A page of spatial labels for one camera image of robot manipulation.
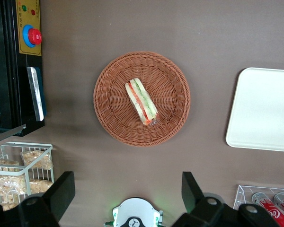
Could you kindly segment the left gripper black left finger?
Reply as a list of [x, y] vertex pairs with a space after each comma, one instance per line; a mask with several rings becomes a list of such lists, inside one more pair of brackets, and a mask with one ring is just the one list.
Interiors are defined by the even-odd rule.
[[74, 172], [66, 171], [45, 193], [32, 194], [7, 211], [0, 205], [0, 227], [58, 227], [74, 197]]

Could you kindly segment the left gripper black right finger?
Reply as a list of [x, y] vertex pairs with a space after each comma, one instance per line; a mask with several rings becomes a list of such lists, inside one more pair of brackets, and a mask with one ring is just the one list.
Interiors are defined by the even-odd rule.
[[191, 172], [182, 173], [181, 195], [186, 213], [174, 227], [277, 227], [278, 223], [262, 207], [242, 204], [235, 210], [213, 196], [204, 196]]

